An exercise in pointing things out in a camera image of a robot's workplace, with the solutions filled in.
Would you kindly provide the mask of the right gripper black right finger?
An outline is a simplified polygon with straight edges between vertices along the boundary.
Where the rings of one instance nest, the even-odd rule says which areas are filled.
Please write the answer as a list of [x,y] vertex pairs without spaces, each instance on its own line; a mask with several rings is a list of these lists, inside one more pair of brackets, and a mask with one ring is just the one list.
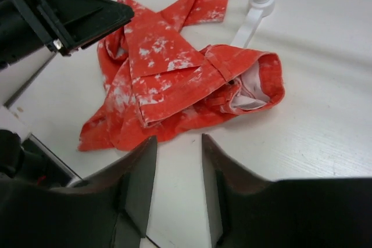
[[266,180],[202,135],[213,247],[370,247],[371,179]]

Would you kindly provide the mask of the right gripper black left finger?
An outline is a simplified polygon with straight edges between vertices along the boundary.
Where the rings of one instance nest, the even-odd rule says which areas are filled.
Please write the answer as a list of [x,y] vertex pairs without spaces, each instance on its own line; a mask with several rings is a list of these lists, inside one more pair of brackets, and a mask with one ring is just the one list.
[[36,143],[1,152],[2,247],[139,247],[146,236],[158,142],[80,178]]

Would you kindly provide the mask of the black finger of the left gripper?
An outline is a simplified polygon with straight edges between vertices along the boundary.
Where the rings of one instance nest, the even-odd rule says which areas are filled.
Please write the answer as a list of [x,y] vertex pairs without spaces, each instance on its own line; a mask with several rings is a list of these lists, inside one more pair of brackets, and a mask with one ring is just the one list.
[[1,0],[1,56],[86,49],[134,17],[111,0]]

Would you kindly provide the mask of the orange white-speckled trousers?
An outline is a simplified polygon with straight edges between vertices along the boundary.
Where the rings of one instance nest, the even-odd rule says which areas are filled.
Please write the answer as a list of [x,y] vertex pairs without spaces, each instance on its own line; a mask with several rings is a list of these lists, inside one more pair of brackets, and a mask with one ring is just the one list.
[[131,150],[239,115],[270,109],[285,95],[276,53],[231,45],[195,49],[181,29],[224,20],[228,0],[177,0],[154,12],[135,0],[124,27],[97,47],[106,97],[82,126],[82,152]]

